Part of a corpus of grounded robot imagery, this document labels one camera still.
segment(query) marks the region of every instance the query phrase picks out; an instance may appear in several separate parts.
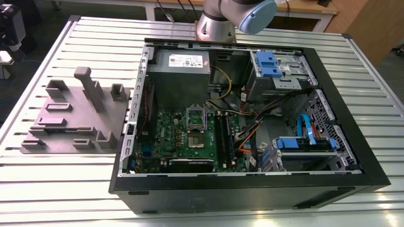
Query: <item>metal workbench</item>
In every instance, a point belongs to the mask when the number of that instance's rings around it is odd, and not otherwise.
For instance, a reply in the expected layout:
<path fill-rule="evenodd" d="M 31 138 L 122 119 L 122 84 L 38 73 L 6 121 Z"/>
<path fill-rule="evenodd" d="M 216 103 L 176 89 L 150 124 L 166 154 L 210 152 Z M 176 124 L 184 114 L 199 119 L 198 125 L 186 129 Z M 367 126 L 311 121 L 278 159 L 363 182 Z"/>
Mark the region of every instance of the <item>metal workbench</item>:
<path fill-rule="evenodd" d="M 352 40 L 340 34 L 239 32 L 239 43 L 312 47 L 347 102 L 392 185 L 319 210 L 135 215 L 108 194 L 115 155 L 24 155 L 19 151 L 44 104 L 44 86 L 79 86 L 76 66 L 103 87 L 135 86 L 146 37 L 194 39 L 194 24 L 83 17 L 70 21 L 0 129 L 0 225 L 51 226 L 403 226 L 404 107 Z"/>

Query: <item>black power cable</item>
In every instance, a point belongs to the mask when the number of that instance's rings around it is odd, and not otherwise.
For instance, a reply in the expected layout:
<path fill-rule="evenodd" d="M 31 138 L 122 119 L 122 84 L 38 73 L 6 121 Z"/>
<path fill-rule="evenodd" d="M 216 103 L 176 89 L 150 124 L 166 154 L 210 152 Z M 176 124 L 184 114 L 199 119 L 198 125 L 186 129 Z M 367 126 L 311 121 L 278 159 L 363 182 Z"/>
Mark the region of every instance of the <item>black power cable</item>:
<path fill-rule="evenodd" d="M 180 2 L 180 0 L 178 0 L 178 2 L 179 2 L 179 4 L 182 5 L 182 8 L 183 8 L 183 10 L 184 10 L 184 13 L 186 13 L 186 17 L 187 17 L 188 23 L 191 23 L 191 19 L 190 19 L 190 17 L 188 17 L 188 12 L 187 12 L 187 10 L 186 10 L 186 8 L 184 8 L 184 5 L 183 5 L 183 3 Z"/>
<path fill-rule="evenodd" d="M 198 20 L 198 14 L 196 14 L 196 10 L 195 10 L 194 4 L 192 4 L 191 0 L 188 0 L 188 2 L 190 2 L 190 5 L 192 7 L 192 10 L 194 10 L 195 20 Z"/>
<path fill-rule="evenodd" d="M 166 10 L 164 10 L 164 8 L 163 8 L 162 3 L 160 3 L 159 0 L 158 0 L 158 3 L 159 3 L 159 6 L 160 6 L 160 9 L 162 9 L 162 11 L 163 11 L 163 13 L 164 13 L 164 15 L 166 15 L 167 13 L 166 13 Z"/>

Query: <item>black cable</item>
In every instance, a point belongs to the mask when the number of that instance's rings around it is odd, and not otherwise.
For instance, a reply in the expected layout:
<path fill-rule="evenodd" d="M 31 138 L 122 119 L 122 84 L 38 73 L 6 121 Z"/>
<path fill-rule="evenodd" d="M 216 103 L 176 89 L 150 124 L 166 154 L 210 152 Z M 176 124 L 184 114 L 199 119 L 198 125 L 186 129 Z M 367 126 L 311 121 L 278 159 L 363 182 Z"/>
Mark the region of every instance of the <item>black cable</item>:
<path fill-rule="evenodd" d="M 162 9 L 162 11 L 163 11 L 163 13 L 164 13 L 164 15 L 166 15 L 167 13 L 166 13 L 166 10 L 164 10 L 164 8 L 163 8 L 162 3 L 160 3 L 159 0 L 158 0 L 158 3 L 159 3 L 159 6 L 160 6 L 160 9 Z"/>
<path fill-rule="evenodd" d="M 187 10 L 187 12 L 190 12 L 190 9 Z M 184 17 L 186 17 L 186 15 L 178 20 L 178 21 L 180 21 L 180 20 L 183 20 L 184 19 Z"/>
<path fill-rule="evenodd" d="M 183 5 L 183 3 L 180 2 L 180 0 L 178 0 L 178 2 L 179 2 L 179 4 L 182 5 L 182 8 L 183 8 L 183 10 L 184 10 L 184 13 L 186 13 L 186 17 L 187 17 L 188 23 L 191 23 L 191 19 L 190 19 L 190 17 L 188 17 L 188 14 L 187 14 L 187 10 L 186 10 L 186 8 L 184 8 L 184 5 Z"/>
<path fill-rule="evenodd" d="M 291 5 L 290 5 L 290 1 L 288 0 L 286 0 L 286 3 L 287 3 L 287 5 L 288 5 L 288 9 L 287 9 L 287 16 L 286 17 L 290 17 L 290 14 L 291 14 Z"/>
<path fill-rule="evenodd" d="M 192 4 L 191 0 L 188 0 L 188 2 L 191 4 L 192 10 L 194 10 L 195 20 L 198 20 L 198 14 L 196 14 L 196 10 L 195 10 L 194 4 Z"/>
<path fill-rule="evenodd" d="M 287 10 L 286 10 L 284 23 L 288 21 L 290 14 L 291 14 L 291 5 L 290 5 L 290 1 L 286 0 L 286 3 L 287 3 Z"/>

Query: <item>wooden table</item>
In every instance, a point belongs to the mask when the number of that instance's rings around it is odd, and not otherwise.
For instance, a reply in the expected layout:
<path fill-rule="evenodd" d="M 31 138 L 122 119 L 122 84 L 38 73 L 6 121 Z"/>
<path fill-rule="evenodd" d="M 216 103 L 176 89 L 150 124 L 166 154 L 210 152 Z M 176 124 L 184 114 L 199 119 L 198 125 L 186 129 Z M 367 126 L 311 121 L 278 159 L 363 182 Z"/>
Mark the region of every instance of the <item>wooden table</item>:
<path fill-rule="evenodd" d="M 155 8 L 159 8 L 156 0 L 60 0 L 71 2 L 83 2 L 83 3 L 99 3 L 110 5 L 126 5 L 126 6 L 143 6 L 146 9 L 147 20 L 156 21 L 155 18 Z M 335 15 L 339 14 L 339 9 L 335 7 L 331 2 L 328 7 L 318 5 L 316 0 L 290 0 L 290 17 L 296 18 L 310 18 L 319 20 L 314 28 L 314 32 L 324 32 L 331 19 Z M 180 0 L 186 9 L 192 9 L 188 0 Z M 204 0 L 191 0 L 195 9 L 203 10 Z M 162 6 L 164 8 L 180 9 L 182 6 L 178 0 L 160 0 Z M 287 4 L 282 4 L 278 7 L 276 16 L 284 17 L 287 12 Z"/>

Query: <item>table leg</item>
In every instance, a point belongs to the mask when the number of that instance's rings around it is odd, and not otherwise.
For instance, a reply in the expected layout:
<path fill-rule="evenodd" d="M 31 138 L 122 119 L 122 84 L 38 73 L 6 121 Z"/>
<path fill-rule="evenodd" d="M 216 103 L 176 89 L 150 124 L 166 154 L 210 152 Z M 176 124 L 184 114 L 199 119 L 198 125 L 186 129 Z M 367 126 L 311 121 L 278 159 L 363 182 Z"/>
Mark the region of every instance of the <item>table leg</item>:
<path fill-rule="evenodd" d="M 144 3 L 144 9 L 146 9 L 146 18 L 147 20 L 156 21 L 155 16 L 155 4 Z"/>
<path fill-rule="evenodd" d="M 314 32 L 324 32 L 332 18 L 334 18 L 334 15 L 326 15 L 326 14 L 322 15 L 322 18 L 316 23 Z"/>

